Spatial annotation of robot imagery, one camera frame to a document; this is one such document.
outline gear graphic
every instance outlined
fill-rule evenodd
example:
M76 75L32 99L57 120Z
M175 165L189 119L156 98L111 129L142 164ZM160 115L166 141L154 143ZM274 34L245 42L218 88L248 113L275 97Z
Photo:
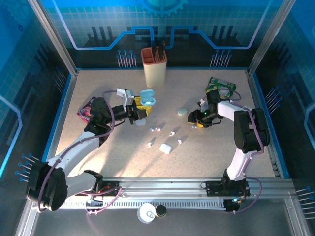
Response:
M158 15L164 17L176 14L178 10L183 9L183 5L188 3L188 0L138 0L138 4L142 9L146 10L148 14L153 14L154 17Z
M27 0L4 0L4 5L10 12L11 16L19 24L25 21L31 12L31 8Z

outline glass panel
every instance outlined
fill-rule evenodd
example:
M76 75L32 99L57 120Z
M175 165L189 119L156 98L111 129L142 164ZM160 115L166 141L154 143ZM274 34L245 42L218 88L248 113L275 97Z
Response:
M292 178L315 178L314 9L296 1L256 72Z
M168 66L248 67L281 3L43 0L83 68L142 66L140 51L154 40L165 41Z
M42 158L69 73L26 0L0 1L0 32L0 234L14 235L30 166L21 155Z

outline table surface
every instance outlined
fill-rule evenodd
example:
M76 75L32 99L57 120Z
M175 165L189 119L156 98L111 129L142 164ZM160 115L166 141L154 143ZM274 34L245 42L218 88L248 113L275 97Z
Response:
M86 156L70 175L86 169L101 173L104 177L221 177L230 165L236 146L234 124L223 119L220 125L193 129L187 116L180 117L177 110L187 107L189 112L198 106L205 96L205 87L213 76L237 85L242 95L242 105L254 107L251 91L244 71L235 70L167 70L165 84L154 88L156 104L146 117L143 127L130 125L129 121L116 127L108 140ZM80 71L59 140L57 153L64 150L83 132L86 124L77 112L93 96L101 96L105 90L128 88L134 94L148 89L142 70ZM122 100L109 94L111 106L121 105ZM150 131L150 126L162 130ZM152 147L147 143L153 140ZM173 147L166 155L159 151L161 144ZM274 177L267 149L256 157L247 172L252 177Z

